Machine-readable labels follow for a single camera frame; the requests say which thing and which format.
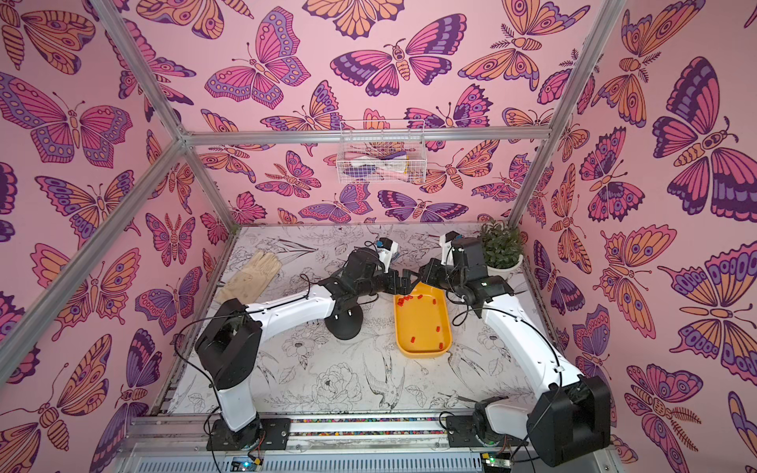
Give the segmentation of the black round screw base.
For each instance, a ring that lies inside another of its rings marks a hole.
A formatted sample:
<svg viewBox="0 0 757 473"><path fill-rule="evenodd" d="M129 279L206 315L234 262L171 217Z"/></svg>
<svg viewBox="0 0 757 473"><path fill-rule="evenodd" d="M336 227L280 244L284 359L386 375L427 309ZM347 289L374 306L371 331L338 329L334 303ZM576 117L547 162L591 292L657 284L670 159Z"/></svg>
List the black round screw base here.
<svg viewBox="0 0 757 473"><path fill-rule="evenodd" d="M341 313L333 313L324 320L327 330L339 340L351 340L361 331L364 321L363 310L356 305Z"/></svg>

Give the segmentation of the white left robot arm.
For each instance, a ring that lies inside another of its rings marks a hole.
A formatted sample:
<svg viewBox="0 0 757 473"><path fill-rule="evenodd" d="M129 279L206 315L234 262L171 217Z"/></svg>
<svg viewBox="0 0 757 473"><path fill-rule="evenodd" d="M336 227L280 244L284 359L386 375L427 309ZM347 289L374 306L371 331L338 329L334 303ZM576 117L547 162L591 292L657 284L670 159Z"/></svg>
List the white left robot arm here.
<svg viewBox="0 0 757 473"><path fill-rule="evenodd" d="M321 321L332 337L351 340L364 323L360 299L411 289L410 273L392 268L398 252L398 242L379 238L354 248L339 270L300 293L262 303L244 304L236 298L222 303L197 337L194 352L211 378L228 431L240 434L257 428L252 375L270 339Z"/></svg>

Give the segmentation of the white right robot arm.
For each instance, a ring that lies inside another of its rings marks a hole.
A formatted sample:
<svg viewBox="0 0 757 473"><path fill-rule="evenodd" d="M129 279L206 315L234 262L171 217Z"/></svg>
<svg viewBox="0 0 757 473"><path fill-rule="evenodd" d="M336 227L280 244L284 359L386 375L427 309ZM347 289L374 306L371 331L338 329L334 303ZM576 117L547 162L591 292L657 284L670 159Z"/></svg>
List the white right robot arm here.
<svg viewBox="0 0 757 473"><path fill-rule="evenodd" d="M505 343L524 371L535 403L530 410L493 401L485 425L497 435L532 447L556 467L611 444L611 392L599 376L588 378L569 362L532 322L511 286L489 272L480 238L449 232L440 238L441 255L420 269L422 283L463 301Z"/></svg>

